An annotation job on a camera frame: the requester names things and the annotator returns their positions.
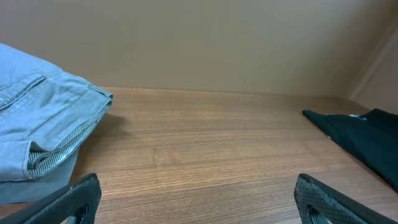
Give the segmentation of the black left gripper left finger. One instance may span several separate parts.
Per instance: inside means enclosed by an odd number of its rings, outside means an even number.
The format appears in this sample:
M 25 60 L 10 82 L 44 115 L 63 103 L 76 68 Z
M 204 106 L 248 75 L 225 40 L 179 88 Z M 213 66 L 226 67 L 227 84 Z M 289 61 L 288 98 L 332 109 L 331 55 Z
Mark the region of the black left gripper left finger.
M 4 217 L 1 224 L 94 224 L 100 200 L 100 182 L 95 173 L 90 173 Z

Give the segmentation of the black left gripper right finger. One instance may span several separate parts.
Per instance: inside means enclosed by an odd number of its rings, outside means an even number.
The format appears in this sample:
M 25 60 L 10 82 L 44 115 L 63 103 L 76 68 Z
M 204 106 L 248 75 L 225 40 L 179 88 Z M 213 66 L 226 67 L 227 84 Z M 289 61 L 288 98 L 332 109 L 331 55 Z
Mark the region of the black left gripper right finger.
M 294 199 L 302 224 L 397 224 L 308 174 L 299 174 Z

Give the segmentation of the black shorts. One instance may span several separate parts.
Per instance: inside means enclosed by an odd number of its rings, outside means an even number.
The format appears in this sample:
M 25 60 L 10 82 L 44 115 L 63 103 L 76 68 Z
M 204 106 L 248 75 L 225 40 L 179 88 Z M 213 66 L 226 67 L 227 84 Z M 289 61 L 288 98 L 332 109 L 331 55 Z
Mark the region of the black shorts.
M 380 109 L 366 114 L 321 114 L 303 110 L 315 126 L 397 190 L 397 115 Z

